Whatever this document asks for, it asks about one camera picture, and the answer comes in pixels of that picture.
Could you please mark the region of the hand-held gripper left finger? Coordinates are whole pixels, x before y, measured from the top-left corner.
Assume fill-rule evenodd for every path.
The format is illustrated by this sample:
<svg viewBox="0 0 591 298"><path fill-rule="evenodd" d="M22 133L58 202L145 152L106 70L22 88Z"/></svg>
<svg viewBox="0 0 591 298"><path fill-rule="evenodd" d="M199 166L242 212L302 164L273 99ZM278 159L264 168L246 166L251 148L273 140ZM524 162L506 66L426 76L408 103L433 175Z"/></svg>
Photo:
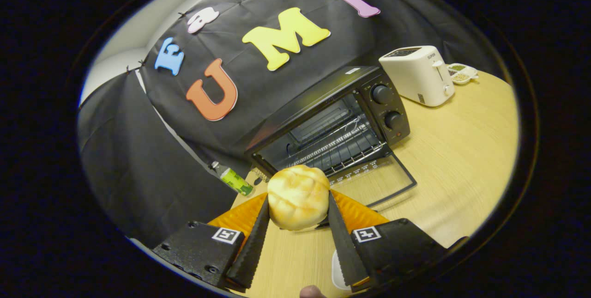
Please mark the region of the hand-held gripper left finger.
<svg viewBox="0 0 591 298"><path fill-rule="evenodd" d="M249 289L264 245L270 211L267 193L207 224L190 221L154 248L179 270L220 289Z"/></svg>

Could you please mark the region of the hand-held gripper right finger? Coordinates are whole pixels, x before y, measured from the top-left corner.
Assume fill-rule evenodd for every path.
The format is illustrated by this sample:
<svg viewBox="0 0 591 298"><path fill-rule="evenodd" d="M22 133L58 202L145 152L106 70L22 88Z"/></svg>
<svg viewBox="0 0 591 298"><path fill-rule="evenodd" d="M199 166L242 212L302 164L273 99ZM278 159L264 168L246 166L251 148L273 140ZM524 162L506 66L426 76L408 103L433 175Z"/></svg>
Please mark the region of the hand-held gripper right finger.
<svg viewBox="0 0 591 298"><path fill-rule="evenodd" d="M389 220L335 190L328 221L344 282L353 292L408 281L467 240L443 247L409 219Z"/></svg>

